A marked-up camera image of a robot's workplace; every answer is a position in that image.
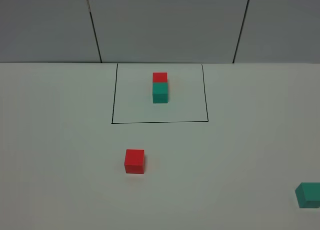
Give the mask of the green template block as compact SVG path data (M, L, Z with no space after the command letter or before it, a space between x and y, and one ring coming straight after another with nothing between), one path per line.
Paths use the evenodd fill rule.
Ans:
M152 84L152 102L168 103L169 87L167 82L155 82Z

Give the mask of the white template sheet black outline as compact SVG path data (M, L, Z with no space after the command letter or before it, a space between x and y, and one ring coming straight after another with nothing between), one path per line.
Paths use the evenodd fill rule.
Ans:
M154 72L167 73L168 103L153 103ZM201 64L118 64L113 123L206 122L208 119Z

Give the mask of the red template block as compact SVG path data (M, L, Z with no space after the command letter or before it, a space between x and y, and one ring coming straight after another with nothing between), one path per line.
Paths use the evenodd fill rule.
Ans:
M168 73L167 72L154 72L152 74L153 83L167 83Z

